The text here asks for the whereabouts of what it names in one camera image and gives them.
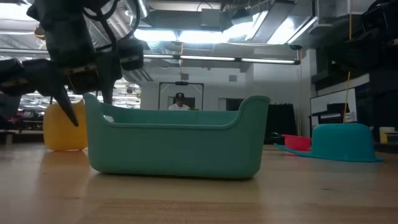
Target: red object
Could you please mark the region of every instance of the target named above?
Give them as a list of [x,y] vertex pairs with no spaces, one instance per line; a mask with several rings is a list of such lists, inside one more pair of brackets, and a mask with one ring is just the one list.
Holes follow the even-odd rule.
[[309,151],[311,147],[311,138],[302,136],[291,136],[288,134],[283,134],[285,137],[285,146],[289,149],[297,151]]

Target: yellow plastic bottle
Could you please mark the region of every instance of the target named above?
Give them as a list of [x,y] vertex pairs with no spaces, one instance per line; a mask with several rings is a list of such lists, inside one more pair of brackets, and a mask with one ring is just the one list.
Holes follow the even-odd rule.
[[53,151],[82,150],[87,147],[85,104],[74,103],[79,126],[75,127],[58,104],[50,105],[44,113],[44,144]]

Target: black equipment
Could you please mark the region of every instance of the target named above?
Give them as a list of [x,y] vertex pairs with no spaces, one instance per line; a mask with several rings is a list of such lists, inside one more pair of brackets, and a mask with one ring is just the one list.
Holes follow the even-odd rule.
[[376,0],[359,20],[353,19],[352,31],[351,40],[345,36],[345,40],[336,38],[335,43],[319,47],[324,47],[330,59],[346,71],[368,72],[386,63],[396,64],[398,47],[394,39],[398,38],[398,0]]
[[[144,57],[141,41],[130,39],[140,19],[138,1],[131,0],[136,6],[136,23],[120,40],[116,40],[106,22],[119,0],[114,0],[109,12],[103,14],[101,8],[108,1],[36,0],[27,15],[40,22],[50,60],[1,61],[0,91],[10,96],[21,96],[37,90],[43,96],[52,96],[75,126],[78,126],[78,121],[65,85],[75,94],[101,90],[104,103],[111,104],[114,83],[122,78],[121,69],[141,68]],[[89,14],[85,8],[96,15]],[[110,45],[94,49],[83,14],[100,21]]]

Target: wooden tabletop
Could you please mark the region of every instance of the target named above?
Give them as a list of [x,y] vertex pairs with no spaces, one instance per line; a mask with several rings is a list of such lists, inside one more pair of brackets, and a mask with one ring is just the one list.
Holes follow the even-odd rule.
[[264,151],[252,180],[104,175],[86,152],[0,149],[0,223],[398,223],[398,155],[383,163]]

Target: man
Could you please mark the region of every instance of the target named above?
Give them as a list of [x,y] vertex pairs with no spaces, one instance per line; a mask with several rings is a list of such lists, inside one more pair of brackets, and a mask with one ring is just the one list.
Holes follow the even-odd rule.
[[184,104],[185,95],[183,93],[177,93],[175,95],[176,103],[169,106],[169,110],[190,110],[189,106]]

